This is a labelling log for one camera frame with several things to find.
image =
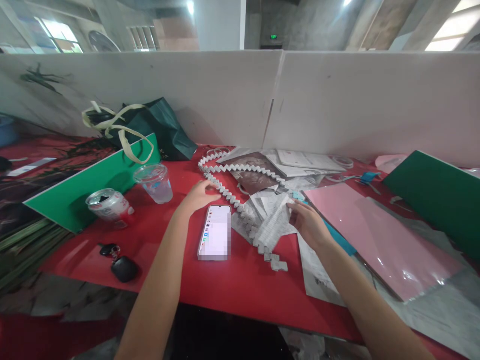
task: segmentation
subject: red table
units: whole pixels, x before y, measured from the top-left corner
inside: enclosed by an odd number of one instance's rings
[[[168,167],[173,199],[158,205],[138,185],[125,197],[135,209],[136,223],[123,230],[111,230],[108,224],[96,221],[82,234],[61,247],[42,266],[42,271],[72,279],[117,289],[139,292],[152,265],[167,225],[177,206],[192,186],[203,180],[198,162],[206,150],[200,146],[192,161],[164,162]],[[362,163],[355,171],[372,170]],[[248,197],[235,191],[237,181],[229,173],[217,178],[244,203]],[[369,186],[349,180],[348,184],[365,196],[391,207],[386,199],[393,194],[380,182],[375,186],[383,196]],[[217,203],[227,204],[222,198]],[[405,217],[411,213],[395,206],[393,210]],[[183,263],[180,301],[225,313],[268,323],[315,332],[363,343],[350,312],[306,295],[302,261],[296,235],[284,236],[275,253],[288,263],[288,272],[274,272],[257,248],[252,247],[235,231],[231,232],[231,259],[224,262],[198,261],[197,250],[202,235],[207,208],[197,211],[190,219]],[[140,267],[140,275],[129,283],[119,282],[110,271],[111,261],[99,255],[98,243],[115,243],[121,254],[132,258]],[[437,359],[461,359],[462,356],[419,334]]]

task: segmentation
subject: phone screen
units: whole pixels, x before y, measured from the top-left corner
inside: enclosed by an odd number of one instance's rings
[[[210,206],[198,249],[200,260],[227,260],[230,255],[230,206]]]

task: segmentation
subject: green foam board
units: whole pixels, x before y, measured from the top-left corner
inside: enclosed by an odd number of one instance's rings
[[[161,158],[157,138],[155,134],[147,138],[155,146],[147,164],[159,163]],[[135,142],[131,149],[137,158],[144,161],[149,156],[151,148],[147,141],[140,140]],[[131,161],[124,151],[120,150],[30,198],[24,204],[78,234],[97,218],[88,209],[85,200],[94,192],[107,188],[124,194],[134,186],[133,174],[140,166],[142,165]]]
[[[383,183],[480,261],[480,178],[415,151]]]

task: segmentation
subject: white partition board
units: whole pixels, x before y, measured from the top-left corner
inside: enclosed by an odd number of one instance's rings
[[[287,51],[263,147],[480,167],[480,53]]]
[[[90,100],[122,103],[165,97],[196,143],[261,148],[282,51],[155,52],[0,56],[3,112],[68,135],[91,136],[81,111]],[[41,64],[60,94],[21,79]]]

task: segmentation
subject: car key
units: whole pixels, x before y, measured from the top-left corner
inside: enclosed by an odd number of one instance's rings
[[[104,257],[108,257],[110,255],[113,254],[113,250],[114,248],[117,247],[117,244],[107,244],[107,245],[104,245],[102,243],[98,243],[98,246],[101,247],[100,249],[100,255],[104,256]]]
[[[116,276],[118,280],[122,283],[128,283],[132,281],[137,276],[139,272],[139,267],[132,259],[127,256],[119,256],[120,247],[115,246],[111,255],[113,256],[113,263],[111,264],[111,271]]]

